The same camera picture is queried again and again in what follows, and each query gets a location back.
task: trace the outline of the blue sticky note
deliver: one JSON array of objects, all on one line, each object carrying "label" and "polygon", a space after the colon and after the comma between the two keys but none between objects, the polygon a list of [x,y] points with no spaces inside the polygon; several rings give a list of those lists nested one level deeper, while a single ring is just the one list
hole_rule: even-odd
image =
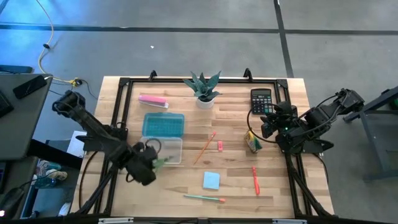
[{"label": "blue sticky note", "polygon": [[203,188],[218,190],[220,188],[220,174],[205,172],[205,178],[203,179]]}]

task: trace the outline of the concrete floor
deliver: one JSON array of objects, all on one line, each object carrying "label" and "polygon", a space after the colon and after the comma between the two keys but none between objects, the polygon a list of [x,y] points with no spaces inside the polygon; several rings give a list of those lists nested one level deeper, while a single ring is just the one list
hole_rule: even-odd
[{"label": "concrete floor", "polygon": [[[111,27],[278,29],[273,0],[41,0],[54,24]],[[280,0],[286,29],[398,30],[395,0]],[[0,24],[48,24],[35,1],[9,0]],[[356,90],[366,101],[398,83],[398,32],[395,35],[287,34],[294,77],[304,78],[310,104],[340,88]],[[0,29],[0,64],[27,65],[38,73],[37,58],[49,31]],[[80,77],[100,91],[105,75],[187,75],[190,70],[239,77],[249,67],[256,77],[286,77],[279,34],[191,32],[56,31],[43,60],[49,73]],[[51,87],[59,93],[64,86]],[[96,100],[76,89],[94,112]],[[51,111],[49,94],[34,137],[68,139],[80,129]],[[365,184],[378,171],[360,121],[338,120],[324,139],[335,213],[344,218],[398,223],[398,179]]]}]

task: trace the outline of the red pen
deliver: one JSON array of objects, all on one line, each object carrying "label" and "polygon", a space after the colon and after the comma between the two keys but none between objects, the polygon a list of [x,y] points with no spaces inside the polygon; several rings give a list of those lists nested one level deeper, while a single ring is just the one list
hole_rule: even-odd
[{"label": "red pen", "polygon": [[257,180],[256,168],[254,166],[252,166],[251,169],[253,170],[254,188],[256,189],[256,195],[260,195],[260,186],[259,186],[259,182]]}]

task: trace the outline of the white cable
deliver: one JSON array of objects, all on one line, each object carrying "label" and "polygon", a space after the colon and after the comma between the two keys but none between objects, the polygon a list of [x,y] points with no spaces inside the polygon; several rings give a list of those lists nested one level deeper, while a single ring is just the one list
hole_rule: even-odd
[{"label": "white cable", "polygon": [[[37,3],[39,4],[39,6],[43,9],[43,11],[44,11],[44,13],[45,13],[45,15],[47,16],[47,18],[49,19],[49,21],[50,21],[50,24],[51,24],[51,37],[50,37],[50,39],[49,39],[49,41],[47,41],[47,45],[50,45],[50,43],[51,43],[51,40],[52,40],[52,38],[53,38],[53,36],[54,36],[54,26],[53,26],[53,24],[52,24],[52,21],[51,21],[51,18],[50,18],[50,16],[49,16],[49,14],[47,13],[47,11],[44,9],[44,7],[41,5],[41,3],[39,2],[39,0],[36,0],[37,1]],[[44,73],[44,74],[47,74],[44,70],[43,70],[43,68],[42,68],[42,59],[43,59],[43,54],[44,54],[44,50],[45,50],[46,48],[43,46],[43,50],[42,50],[42,53],[40,53],[40,56],[39,56],[39,60],[38,60],[38,64],[39,64],[39,68],[40,68],[40,70]]]}]

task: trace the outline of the wooden tabletop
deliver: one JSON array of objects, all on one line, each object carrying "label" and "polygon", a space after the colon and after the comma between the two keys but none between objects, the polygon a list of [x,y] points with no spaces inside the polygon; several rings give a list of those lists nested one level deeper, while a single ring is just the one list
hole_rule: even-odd
[{"label": "wooden tabletop", "polygon": [[[103,124],[110,124],[120,77],[104,77],[95,116]],[[288,79],[290,99],[301,114],[309,109],[304,80]],[[276,102],[272,85],[220,83],[216,89],[222,95],[215,100],[212,109],[201,110],[195,105],[193,91],[183,83],[135,83],[132,89],[127,128],[128,143],[135,144],[141,138],[142,123],[146,113],[169,112],[185,116],[182,162],[163,167],[157,179],[144,187],[136,182],[125,181],[126,170],[119,172],[112,216],[130,217],[223,217],[223,218],[290,218],[293,217],[292,199],[285,159],[276,144],[261,141],[263,148],[252,154],[244,140],[248,130],[246,116],[250,109],[250,89],[270,88],[272,101]],[[139,95],[163,96],[169,109],[141,105]],[[126,88],[122,99],[125,99]],[[119,119],[123,112],[120,106]],[[261,134],[259,116],[251,116],[251,126]],[[200,160],[193,165],[196,156],[210,138]],[[223,141],[224,151],[218,152],[217,141]],[[83,160],[81,172],[90,154]],[[100,178],[103,153],[97,153],[89,164],[83,182],[83,203],[93,193]],[[303,154],[307,184],[324,208],[333,213],[325,171],[322,163],[311,154]],[[260,196],[256,196],[251,167],[257,167]],[[205,171],[220,174],[220,189],[203,189]],[[72,212],[78,210],[78,187]],[[108,187],[103,198],[104,208]],[[302,193],[298,197],[304,212]],[[222,197],[225,203],[195,198],[184,194]]]}]

